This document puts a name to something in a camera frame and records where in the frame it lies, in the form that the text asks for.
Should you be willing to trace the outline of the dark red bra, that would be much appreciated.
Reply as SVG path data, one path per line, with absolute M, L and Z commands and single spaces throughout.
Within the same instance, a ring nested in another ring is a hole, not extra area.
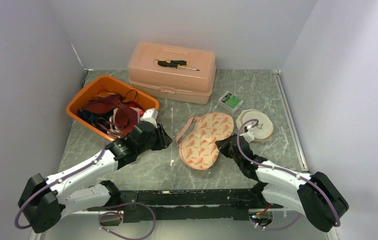
M 80 109 L 98 114 L 94 127 L 106 133 L 99 126 L 99 118 L 105 119 L 116 124 L 117 128 L 124 134 L 130 133 L 137 125 L 139 118 L 144 114 L 144 109 L 136 102 L 121 102 L 113 97 L 99 97 L 90 100 Z

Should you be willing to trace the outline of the beige lace bra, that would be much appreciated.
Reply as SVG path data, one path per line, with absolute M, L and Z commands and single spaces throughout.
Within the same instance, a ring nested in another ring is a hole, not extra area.
M 124 134 L 120 131 L 120 129 L 117 128 L 114 122 L 111 122 L 104 117 L 100 117 L 98 124 L 110 137 L 114 139 L 124 137 Z

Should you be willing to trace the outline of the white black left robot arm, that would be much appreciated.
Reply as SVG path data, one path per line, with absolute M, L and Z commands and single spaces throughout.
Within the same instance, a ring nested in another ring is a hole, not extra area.
M 121 193 L 112 181 L 106 180 L 90 188 L 84 186 L 133 163 L 145 151 L 160 151 L 171 143 L 172 138 L 161 124 L 141 121 L 126 137 L 106 144 L 91 158 L 47 177 L 39 173 L 33 175 L 18 200 L 15 227 L 42 233 L 60 219 L 83 209 L 116 209 Z

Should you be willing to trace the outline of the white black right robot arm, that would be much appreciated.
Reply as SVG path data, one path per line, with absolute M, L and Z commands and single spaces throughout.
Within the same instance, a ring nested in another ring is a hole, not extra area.
M 329 232 L 341 225 L 349 204 L 322 172 L 301 173 L 274 164 L 252 152 L 250 145 L 235 134 L 216 141 L 222 155 L 232 159 L 243 175 L 255 180 L 252 201 L 259 208 L 277 204 L 305 216 L 318 230 Z

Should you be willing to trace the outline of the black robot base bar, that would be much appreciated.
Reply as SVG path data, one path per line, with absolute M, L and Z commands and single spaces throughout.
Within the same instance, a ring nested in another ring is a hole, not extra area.
M 269 204 L 248 188 L 192 190 L 124 190 L 119 210 L 125 223 L 159 221 L 232 219 L 247 221 Z

